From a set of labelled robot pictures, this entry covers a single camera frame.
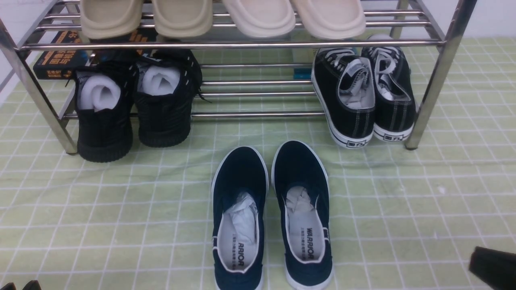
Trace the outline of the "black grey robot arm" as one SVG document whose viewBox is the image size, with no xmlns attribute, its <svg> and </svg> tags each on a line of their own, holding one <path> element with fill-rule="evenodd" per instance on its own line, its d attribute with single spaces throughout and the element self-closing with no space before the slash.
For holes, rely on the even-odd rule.
<svg viewBox="0 0 516 290">
<path fill-rule="evenodd" d="M 475 247 L 469 271 L 494 290 L 516 288 L 516 254 L 485 247 Z"/>
</svg>

